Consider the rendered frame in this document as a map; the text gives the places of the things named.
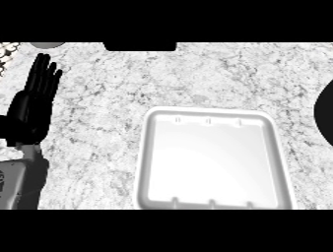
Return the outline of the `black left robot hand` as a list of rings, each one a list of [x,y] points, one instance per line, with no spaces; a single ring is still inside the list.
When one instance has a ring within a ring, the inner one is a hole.
[[[49,61],[49,55],[39,53],[24,88],[12,97],[6,114],[0,115],[0,139],[8,147],[35,145],[45,138],[60,76],[61,70]]]

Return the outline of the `white rectangular tray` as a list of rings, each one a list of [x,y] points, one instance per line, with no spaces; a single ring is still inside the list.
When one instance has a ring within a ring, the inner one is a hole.
[[[268,114],[150,108],[140,132],[132,203],[143,210],[292,210],[289,172]]]

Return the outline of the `grey round object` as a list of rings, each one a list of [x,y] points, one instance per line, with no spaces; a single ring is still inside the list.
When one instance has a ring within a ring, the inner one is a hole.
[[[30,42],[30,45],[38,49],[51,49],[60,46],[64,42]]]

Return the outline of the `black flat-edged appliance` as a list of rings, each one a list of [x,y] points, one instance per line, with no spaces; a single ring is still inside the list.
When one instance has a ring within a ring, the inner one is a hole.
[[[106,42],[109,51],[174,51],[174,42]]]

